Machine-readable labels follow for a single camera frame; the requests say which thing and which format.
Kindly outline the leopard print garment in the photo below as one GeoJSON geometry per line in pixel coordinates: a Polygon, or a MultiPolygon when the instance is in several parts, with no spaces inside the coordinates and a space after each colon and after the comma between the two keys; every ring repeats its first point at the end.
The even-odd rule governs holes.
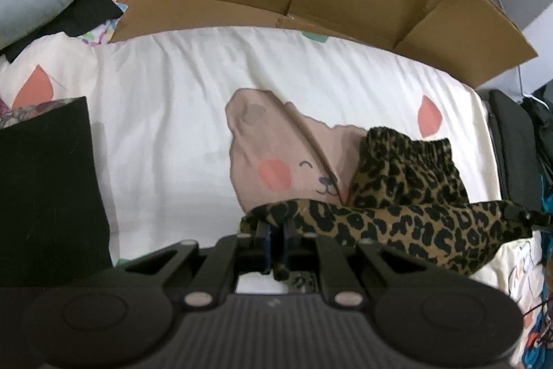
{"type": "Polygon", "coordinates": [[[242,232],[260,225],[315,232],[352,246],[371,239],[415,258],[472,275],[506,242],[502,213],[510,200],[472,203],[448,139],[413,140],[391,128],[367,131],[347,201],[284,200],[258,206],[242,232]]]}

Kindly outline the folded black clothes stack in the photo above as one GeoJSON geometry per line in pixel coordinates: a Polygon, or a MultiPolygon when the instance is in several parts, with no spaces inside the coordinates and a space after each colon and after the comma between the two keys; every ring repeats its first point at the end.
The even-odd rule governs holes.
{"type": "Polygon", "coordinates": [[[502,198],[540,211],[541,175],[531,117],[499,90],[488,93],[487,110],[502,198]]]}

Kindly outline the teal patterned bag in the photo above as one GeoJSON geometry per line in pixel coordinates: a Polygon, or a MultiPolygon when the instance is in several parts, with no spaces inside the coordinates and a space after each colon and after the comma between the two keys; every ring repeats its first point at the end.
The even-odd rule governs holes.
{"type": "Polygon", "coordinates": [[[541,231],[541,238],[545,282],[540,303],[525,313],[532,326],[522,357],[524,368],[552,367],[552,229],[541,231]]]}

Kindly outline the cream bear print blanket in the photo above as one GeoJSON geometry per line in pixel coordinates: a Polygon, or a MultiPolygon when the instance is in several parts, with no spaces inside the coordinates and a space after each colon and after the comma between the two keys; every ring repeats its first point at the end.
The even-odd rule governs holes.
{"type": "MultiPolygon", "coordinates": [[[[68,98],[87,102],[112,263],[180,238],[212,245],[265,204],[344,204],[374,127],[448,139],[470,202],[504,200],[472,88],[339,38],[214,27],[90,46],[59,33],[2,60],[1,117],[68,98]]],[[[512,291],[503,247],[542,230],[472,276],[512,291]]]]}

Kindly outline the black garment on pile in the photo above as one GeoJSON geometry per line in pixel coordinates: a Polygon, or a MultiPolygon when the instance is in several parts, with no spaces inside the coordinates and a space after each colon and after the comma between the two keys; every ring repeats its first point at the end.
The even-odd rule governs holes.
{"type": "Polygon", "coordinates": [[[2,115],[2,287],[63,286],[111,265],[86,100],[2,115]]]}

